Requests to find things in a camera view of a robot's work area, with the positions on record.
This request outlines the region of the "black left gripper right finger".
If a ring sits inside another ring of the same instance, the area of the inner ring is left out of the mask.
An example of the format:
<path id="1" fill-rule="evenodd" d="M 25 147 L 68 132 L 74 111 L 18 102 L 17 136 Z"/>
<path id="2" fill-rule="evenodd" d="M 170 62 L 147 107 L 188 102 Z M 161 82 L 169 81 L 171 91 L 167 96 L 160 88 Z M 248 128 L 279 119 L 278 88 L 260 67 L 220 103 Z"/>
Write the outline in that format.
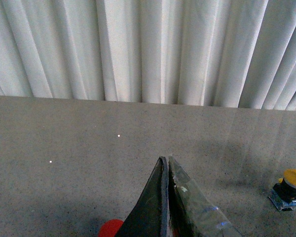
<path id="1" fill-rule="evenodd" d="M 174 157 L 169 157 L 170 226 L 174 237 L 241 237 Z"/>

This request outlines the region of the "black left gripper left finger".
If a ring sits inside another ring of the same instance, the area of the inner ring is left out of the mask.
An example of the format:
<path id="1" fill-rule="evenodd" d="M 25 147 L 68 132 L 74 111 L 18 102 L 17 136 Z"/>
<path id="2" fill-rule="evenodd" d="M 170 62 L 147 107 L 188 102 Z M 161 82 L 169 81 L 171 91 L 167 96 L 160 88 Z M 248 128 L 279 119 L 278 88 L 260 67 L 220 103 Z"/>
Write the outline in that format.
<path id="1" fill-rule="evenodd" d="M 165 237 L 168 223 L 169 174 L 165 157 L 159 157 L 117 237 Z"/>

